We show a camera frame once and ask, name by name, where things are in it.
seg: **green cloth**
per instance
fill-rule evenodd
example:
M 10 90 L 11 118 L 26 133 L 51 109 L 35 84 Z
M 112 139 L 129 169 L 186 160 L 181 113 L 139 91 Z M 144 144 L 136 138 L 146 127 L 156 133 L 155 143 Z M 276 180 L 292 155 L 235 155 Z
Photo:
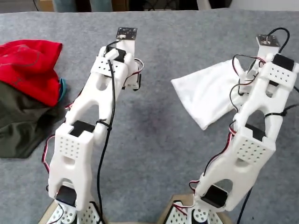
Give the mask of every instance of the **green cloth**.
M 0 158 L 28 158 L 60 119 L 49 107 L 0 82 Z

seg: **red fabric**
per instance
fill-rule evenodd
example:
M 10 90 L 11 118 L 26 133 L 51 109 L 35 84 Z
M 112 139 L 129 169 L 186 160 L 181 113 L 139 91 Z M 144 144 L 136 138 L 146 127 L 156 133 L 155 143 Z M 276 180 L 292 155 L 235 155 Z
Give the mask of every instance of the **red fabric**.
M 44 40 L 19 40 L 0 45 L 0 81 L 54 106 L 59 80 L 54 65 L 62 44 Z

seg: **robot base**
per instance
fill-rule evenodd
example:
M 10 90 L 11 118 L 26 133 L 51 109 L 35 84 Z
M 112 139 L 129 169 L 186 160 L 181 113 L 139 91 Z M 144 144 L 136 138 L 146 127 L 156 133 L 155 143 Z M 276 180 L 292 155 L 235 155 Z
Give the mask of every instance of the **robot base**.
M 179 211 L 177 211 L 172 206 L 173 202 L 176 202 L 176 201 L 181 201 L 181 203 L 184 205 L 191 205 L 192 204 L 192 195 L 191 194 L 174 195 L 171 198 L 171 200 L 169 201 L 169 203 L 168 203 L 167 207 L 165 208 L 165 210 L 163 211 L 163 213 L 161 214 L 159 220 L 157 221 L 157 224 L 184 224 L 184 222 L 185 222 L 185 224 L 187 224 L 187 221 L 186 221 L 186 218 L 184 217 L 184 215 L 182 213 L 180 213 L 180 216 L 178 216 Z M 57 210 L 60 210 L 60 208 L 53 201 L 53 203 L 45 211 L 43 217 L 41 218 L 41 220 L 39 221 L 38 224 L 50 223 L 50 220 L 53 219 L 53 215 L 55 214 L 55 212 L 57 213 Z M 214 218 L 213 221 L 210 220 L 211 222 L 209 222 L 209 224 L 214 224 L 215 222 L 216 222 L 216 224 L 221 224 L 221 223 L 222 224 L 233 224 L 232 221 L 230 220 L 230 218 L 225 213 L 222 213 L 222 212 L 217 213 L 217 214 L 215 214 L 215 217 L 216 217 L 216 215 L 218 218 Z M 83 221 L 85 221 L 85 222 L 80 222 L 80 224 L 96 224 L 96 221 L 98 219 L 95 219 L 95 220 L 90 219 L 90 222 L 88 219 L 87 220 L 88 222 L 86 222 L 86 218 L 85 218 L 85 219 L 83 219 Z M 130 222 L 130 223 L 109 223 L 109 224 L 147 224 L 147 223 Z
M 100 216 L 95 206 L 95 203 L 90 202 L 87 209 L 77 213 L 75 220 L 72 222 L 70 219 L 73 214 L 65 211 L 61 217 L 63 210 L 53 201 L 38 224 L 49 224 L 58 220 L 60 217 L 61 219 L 55 222 L 55 224 L 98 224 Z
M 193 202 L 193 197 L 191 194 L 188 195 L 174 195 L 169 202 L 167 208 L 165 209 L 163 215 L 161 216 L 158 223 L 161 224 L 187 224 L 187 216 L 184 215 L 181 211 L 177 210 L 172 204 L 176 203 L 177 205 L 188 205 L 190 206 Z M 200 219 L 202 214 L 201 212 L 195 210 L 193 215 L 195 219 Z M 207 222 L 202 224 L 233 224 L 230 218 L 223 212 L 215 213 L 209 211 Z

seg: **wire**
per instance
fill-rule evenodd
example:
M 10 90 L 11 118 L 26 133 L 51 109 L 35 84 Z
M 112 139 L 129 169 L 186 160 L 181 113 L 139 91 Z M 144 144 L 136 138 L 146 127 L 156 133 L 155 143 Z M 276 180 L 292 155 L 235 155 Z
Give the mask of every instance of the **wire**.
M 285 48 L 286 44 L 289 42 L 290 40 L 290 32 L 288 31 L 288 29 L 284 28 L 284 27 L 278 27 L 278 28 L 275 28 L 273 29 L 272 31 L 270 31 L 268 34 L 267 34 L 267 40 L 268 40 L 268 37 L 273 34 L 274 32 L 276 32 L 277 30 L 284 30 L 286 32 L 286 40 L 284 42 L 284 44 L 281 46 L 281 48 L 279 49 L 279 53 L 281 53 L 281 51 Z
M 234 136 L 235 134 L 237 134 L 237 132 L 232 128 L 232 124 L 234 123 L 235 121 L 231 122 L 228 126 L 228 130 L 229 132 Z
M 287 114 L 288 110 L 290 110 L 290 109 L 292 109 L 292 108 L 294 108 L 296 106 L 299 106 L 299 104 L 290 105 L 290 106 L 286 107 L 281 113 L 275 113 L 275 112 L 274 113 L 268 113 L 268 114 L 265 115 L 264 118 L 266 118 L 268 116 L 271 116 L 271 115 L 278 115 L 278 116 L 284 117 Z
M 191 186 L 192 183 L 199 183 L 199 180 L 196 181 L 189 181 L 189 188 L 193 191 L 193 193 L 195 194 L 195 188 Z
M 55 220 L 54 222 L 51 222 L 49 224 L 57 223 L 62 218 L 62 216 L 64 216 L 64 209 L 63 209 L 63 207 L 60 204 L 58 204 L 58 206 L 61 208 L 62 214 L 61 214 L 61 216 L 57 220 Z
M 248 82 L 248 83 L 241 83 L 241 84 L 238 83 L 238 84 L 234 85 L 234 86 L 232 87 L 232 89 L 230 90 L 230 92 L 229 92 L 229 100 L 230 100 L 230 103 L 231 103 L 231 104 L 233 105 L 233 107 L 235 108 L 235 110 L 237 111 L 237 113 L 239 112 L 239 109 L 238 109 L 238 107 L 234 104 L 234 102 L 233 102 L 233 100 L 232 100 L 232 92 L 233 92 L 233 89 L 234 89 L 235 87 L 237 87 L 237 86 L 241 86 L 241 85 L 250 85 L 251 83 L 254 82 L 254 80 L 256 79 L 257 75 L 254 76 L 254 78 L 253 78 L 250 82 Z
M 122 41 L 122 39 L 120 39 L 120 40 L 116 40 L 116 41 L 113 41 L 113 42 L 111 42 L 110 44 L 108 44 L 107 46 L 106 46 L 106 53 L 105 53 L 105 55 L 108 53 L 108 47 L 110 47 L 111 45 L 113 45 L 113 44 L 116 44 L 116 43 L 119 43 L 119 42 L 121 42 Z
M 127 81 L 128 78 L 130 78 L 130 77 L 133 76 L 133 75 L 139 74 L 139 73 L 142 72 L 142 70 L 144 69 L 144 63 L 143 63 L 142 60 L 140 60 L 139 58 L 135 58 L 134 60 L 137 61 L 137 62 L 139 62 L 139 63 L 141 64 L 141 68 L 140 68 L 138 71 L 132 73 L 130 76 L 128 76 L 128 77 L 125 79 L 125 81 L 124 81 L 124 83 L 123 83 L 123 86 L 125 86 L 126 81 Z
M 173 206 L 174 206 L 177 210 L 179 210 L 180 212 L 182 212 L 185 216 L 187 216 L 187 213 L 184 212 L 182 209 L 180 209 L 176 204 L 173 204 Z
M 236 55 L 233 56 L 232 64 L 233 64 L 233 69 L 234 69 L 235 73 L 237 74 L 237 76 L 239 76 L 239 74 L 238 74 L 238 72 L 237 72 L 237 69 L 235 68 L 235 58 L 236 58 L 237 56 L 248 57 L 248 58 L 256 59 L 256 60 L 259 60 L 259 61 L 261 61 L 261 62 L 263 62 L 263 63 L 266 63 L 266 62 L 265 62 L 262 58 L 260 58 L 260 57 L 253 57 L 253 56 L 249 56 L 249 55 L 236 54 Z M 251 64 L 251 66 L 249 67 L 249 71 L 250 71 L 251 68 L 253 67 L 254 63 L 255 63 L 255 61 L 254 61 L 254 62 Z
M 39 12 L 39 9 L 38 9 L 38 7 L 37 7 L 37 5 L 36 5 L 36 0 L 32 0 L 33 1 L 33 4 L 34 4 L 34 7 L 36 8 L 36 10 Z
M 299 93 L 298 87 L 294 86 L 294 89 Z
M 211 163 L 214 159 L 216 159 L 218 156 L 220 156 L 221 154 L 223 154 L 223 153 L 227 150 L 227 148 L 228 148 L 228 146 L 229 146 L 229 144 L 230 144 L 230 142 L 231 142 L 231 140 L 232 140 L 232 137 L 233 137 L 232 133 L 229 133 L 229 134 L 228 134 L 228 140 L 227 140 L 227 142 L 226 142 L 226 145 L 225 145 L 224 149 L 223 149 L 221 152 L 219 152 L 218 154 L 216 154 L 215 156 L 213 156 L 213 157 L 209 160 L 209 162 L 208 162 L 207 165 L 206 165 L 206 168 L 205 168 L 205 171 L 204 171 L 203 176 L 206 175 L 206 171 L 207 171 L 207 168 L 209 167 L 210 163 Z
M 103 219 L 102 198 L 101 198 L 101 194 L 100 194 L 100 171 L 101 171 L 101 168 L 102 168 L 105 152 L 106 152 L 106 149 L 107 149 L 110 133 L 111 133 L 111 130 L 112 130 L 112 124 L 113 124 L 113 119 L 114 119 L 114 115 L 115 115 L 115 102 L 116 102 L 114 71 L 113 71 L 113 67 L 112 67 L 112 64 L 111 64 L 110 60 L 108 60 L 108 65 L 109 65 L 109 68 L 110 68 L 111 79 L 112 79 L 112 95 L 113 95 L 112 112 L 111 112 L 111 119 L 110 119 L 109 125 L 107 126 L 106 140 L 105 140 L 104 148 L 103 148 L 102 155 L 101 155 L 101 158 L 100 158 L 98 173 L 97 173 L 97 192 L 98 192 L 99 205 L 100 205 L 100 214 L 99 215 L 100 215 L 100 218 L 101 218 L 101 221 L 103 222 L 103 224 L 105 224 L 105 221 Z
M 45 146 L 44 146 L 44 148 L 43 148 L 42 163 L 43 163 L 43 165 L 45 166 L 45 168 L 46 168 L 46 170 L 47 170 L 48 173 L 49 173 L 49 171 L 50 171 L 50 167 L 49 167 L 49 165 L 48 165 L 48 163 L 47 163 L 47 161 L 46 161 L 46 156 L 47 156 L 47 152 L 48 152 L 48 144 L 49 144 L 49 141 L 50 141 L 50 139 L 52 139 L 52 138 L 54 138 L 54 137 L 55 137 L 55 134 L 50 135 L 50 136 L 47 138 L 46 143 L 45 143 Z
M 242 205 L 242 208 L 241 208 L 241 211 L 240 211 L 240 214 L 239 214 L 239 217 L 238 217 L 238 221 L 237 221 L 237 224 L 240 224 L 240 221 L 241 221 L 241 218 L 242 218 L 242 215 L 243 215 L 243 212 L 244 212 L 244 209 L 245 209 L 245 206 L 247 204 L 247 201 L 249 199 L 249 196 L 251 194 L 251 191 L 252 191 L 252 188 L 248 191 L 247 195 L 246 195 L 246 198 L 244 200 L 244 203 Z
M 193 204 L 191 206 L 184 206 L 184 205 L 178 205 L 178 204 L 175 204 L 175 203 L 173 203 L 173 205 L 180 208 L 180 209 L 190 209 L 190 208 L 193 208 L 195 206 L 195 204 Z

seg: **gray carpet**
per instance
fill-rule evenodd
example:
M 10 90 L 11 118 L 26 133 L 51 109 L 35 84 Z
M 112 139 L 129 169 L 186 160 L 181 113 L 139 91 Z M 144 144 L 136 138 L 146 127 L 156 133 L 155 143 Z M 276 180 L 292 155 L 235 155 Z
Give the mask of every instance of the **gray carpet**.
M 279 26 L 291 32 L 283 54 L 298 62 L 298 21 L 296 12 L 228 9 L 19 13 L 0 14 L 0 34 L 1 43 L 26 38 L 62 42 L 56 71 L 66 79 L 67 101 L 71 101 L 84 86 L 99 48 L 114 40 L 117 28 L 138 27 L 136 57 L 146 65 L 142 87 L 137 92 L 123 91 L 118 99 L 101 189 L 109 220 L 154 222 L 173 194 L 190 193 L 188 181 L 198 179 L 208 159 L 222 150 L 234 115 L 231 112 L 202 131 L 184 110 L 170 80 L 228 60 L 235 53 L 255 55 L 256 34 Z M 284 33 L 277 35 L 283 42 Z M 298 94 L 292 92 L 288 104 L 298 101 Z M 83 118 L 96 119 L 96 108 Z M 258 116 L 253 120 L 254 124 L 263 122 Z M 243 224 L 299 223 L 298 126 L 295 108 L 284 119 L 277 152 L 260 173 Z M 94 177 L 101 149 L 94 149 Z M 1 224 L 35 224 L 50 204 L 42 153 L 43 144 L 27 160 L 0 160 Z M 95 182 L 93 194 L 96 197 Z M 240 207 L 229 213 L 233 220 Z

